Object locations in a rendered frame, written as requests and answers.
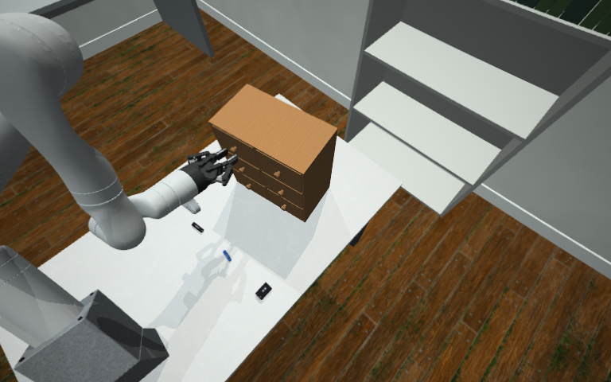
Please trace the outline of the black aa battery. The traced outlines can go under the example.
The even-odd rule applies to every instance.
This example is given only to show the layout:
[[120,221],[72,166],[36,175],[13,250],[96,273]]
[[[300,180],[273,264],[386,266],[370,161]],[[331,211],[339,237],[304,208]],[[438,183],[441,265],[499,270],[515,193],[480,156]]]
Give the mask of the black aa battery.
[[192,225],[192,226],[193,226],[195,229],[197,229],[199,232],[203,232],[203,231],[204,231],[204,229],[203,229],[201,226],[199,226],[198,224],[196,224],[195,222],[192,222],[192,223],[191,223],[191,225]]

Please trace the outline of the brown wooden drawer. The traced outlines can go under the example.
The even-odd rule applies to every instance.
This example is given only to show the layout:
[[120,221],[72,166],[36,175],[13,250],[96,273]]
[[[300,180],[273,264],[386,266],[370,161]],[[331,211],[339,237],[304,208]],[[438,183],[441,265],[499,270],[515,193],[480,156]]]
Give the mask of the brown wooden drawer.
[[[281,162],[256,150],[261,169],[302,193],[302,175]],[[280,177],[281,176],[281,177]]]
[[269,193],[270,201],[275,203],[279,207],[281,207],[281,210],[283,211],[286,210],[287,212],[293,214],[297,218],[304,220],[303,209],[299,208],[297,205],[291,203],[290,201],[286,200],[285,198],[280,197],[277,193],[274,193],[273,191],[269,189],[267,189],[267,191]]
[[220,141],[220,145],[223,148],[228,149],[228,151],[230,151],[231,153],[237,154],[238,157],[259,168],[252,146],[247,145],[245,142],[238,140],[237,138],[231,136],[230,134],[222,131],[221,129],[213,125],[212,127],[216,133],[217,138]]
[[233,168],[233,171],[239,183],[245,185],[247,189],[251,189],[255,191],[256,193],[258,193],[259,195],[265,197],[267,200],[269,200],[267,196],[267,191],[263,185],[260,185],[258,182],[252,180],[251,178],[247,177],[246,175],[241,174],[238,170],[235,170],[234,168]]
[[[234,154],[228,152],[227,159],[229,159],[233,155]],[[248,177],[264,185],[260,170],[254,167],[253,165],[249,164],[248,162],[245,162],[243,159],[238,158],[238,162],[233,166],[233,168],[237,169],[241,174],[244,173]]]
[[285,197],[287,200],[303,208],[303,200],[301,193],[299,193],[295,189],[290,188],[288,185],[285,185],[284,183],[280,182],[279,180],[275,179],[267,173],[263,172],[263,177],[268,189],[271,189],[272,191],[276,192],[280,197]]

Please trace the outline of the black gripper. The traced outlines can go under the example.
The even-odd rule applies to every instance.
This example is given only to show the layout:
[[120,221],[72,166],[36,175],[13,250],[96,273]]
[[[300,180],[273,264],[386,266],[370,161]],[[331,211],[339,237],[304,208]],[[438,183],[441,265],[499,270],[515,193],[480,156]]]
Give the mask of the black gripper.
[[[227,161],[216,163],[216,160],[219,161],[227,155],[228,149],[226,148],[212,154],[209,151],[190,154],[187,156],[188,165],[179,170],[186,172],[194,180],[198,188],[198,194],[206,190],[209,185],[216,182],[222,183],[222,186],[226,186],[233,174],[233,165],[238,162],[238,155],[234,154],[227,159]],[[202,156],[205,157],[202,158]],[[221,176],[218,177],[217,174]]]

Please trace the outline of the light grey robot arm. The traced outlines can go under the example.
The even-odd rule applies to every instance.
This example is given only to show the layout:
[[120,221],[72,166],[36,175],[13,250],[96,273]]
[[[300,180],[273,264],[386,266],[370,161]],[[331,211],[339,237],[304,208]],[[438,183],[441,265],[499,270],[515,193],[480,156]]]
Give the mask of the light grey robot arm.
[[[130,250],[145,238],[144,217],[161,219],[181,205],[197,214],[198,188],[177,170],[126,196],[110,162],[72,129],[60,104],[83,70],[80,47],[62,26],[36,14],[0,14],[0,193],[33,145],[91,216],[91,233],[114,249]],[[14,249],[0,246],[3,329],[36,348],[83,308]]]

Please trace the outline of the brown wooden chest of drawers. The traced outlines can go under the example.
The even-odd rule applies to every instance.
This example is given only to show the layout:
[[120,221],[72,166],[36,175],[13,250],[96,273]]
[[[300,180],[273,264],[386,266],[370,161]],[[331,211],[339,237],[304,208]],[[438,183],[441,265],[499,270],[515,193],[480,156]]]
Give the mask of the brown wooden chest of drawers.
[[256,150],[302,175],[306,222],[330,187],[338,128],[249,84],[208,123],[253,147],[266,191]]

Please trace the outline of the black 9v battery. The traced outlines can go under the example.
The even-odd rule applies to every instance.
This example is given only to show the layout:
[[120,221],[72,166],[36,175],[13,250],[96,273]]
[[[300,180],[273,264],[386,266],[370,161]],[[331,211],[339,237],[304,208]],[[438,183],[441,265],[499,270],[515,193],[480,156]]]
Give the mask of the black 9v battery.
[[271,287],[267,284],[264,283],[255,293],[255,295],[257,297],[259,297],[259,300],[263,300],[263,298],[271,291]]

